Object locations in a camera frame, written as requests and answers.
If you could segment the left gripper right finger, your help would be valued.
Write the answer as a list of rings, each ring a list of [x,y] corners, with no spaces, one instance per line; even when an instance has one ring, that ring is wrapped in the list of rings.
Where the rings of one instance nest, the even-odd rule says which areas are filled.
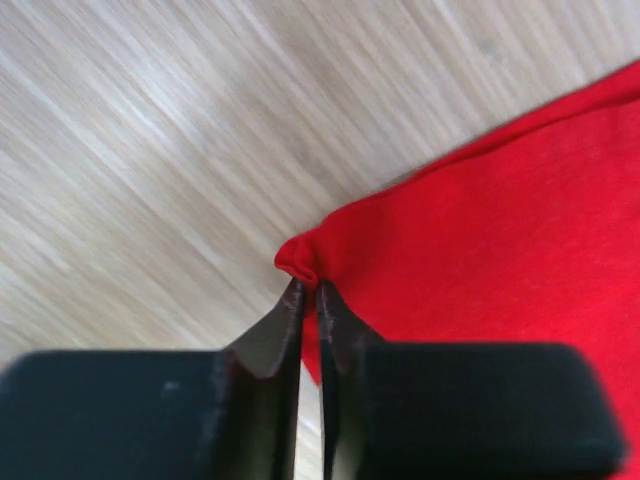
[[[327,479],[607,479],[628,443],[586,358],[557,343],[383,339],[316,292]]]

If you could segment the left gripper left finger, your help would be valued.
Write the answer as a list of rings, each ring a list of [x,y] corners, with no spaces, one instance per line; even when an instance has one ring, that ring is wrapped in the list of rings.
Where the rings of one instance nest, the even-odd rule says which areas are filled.
[[[290,479],[305,290],[219,350],[48,350],[1,373],[5,479]]]

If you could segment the red t-shirt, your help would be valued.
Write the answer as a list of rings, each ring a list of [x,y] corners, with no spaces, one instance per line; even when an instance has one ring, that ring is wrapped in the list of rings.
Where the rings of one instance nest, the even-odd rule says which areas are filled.
[[[639,442],[639,66],[329,214],[275,266],[395,341],[552,341]]]

